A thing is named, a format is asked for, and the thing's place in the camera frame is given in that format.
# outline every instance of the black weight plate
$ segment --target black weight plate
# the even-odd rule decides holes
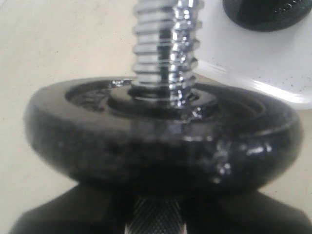
[[[114,114],[106,105],[109,92],[129,84],[124,78],[93,78],[39,90],[24,118],[29,143],[73,179],[150,196],[256,189],[299,153],[298,116],[273,98],[197,83],[195,88],[218,99],[211,118]]]
[[[228,17],[255,31],[276,31],[301,21],[312,9],[312,0],[223,0]]]

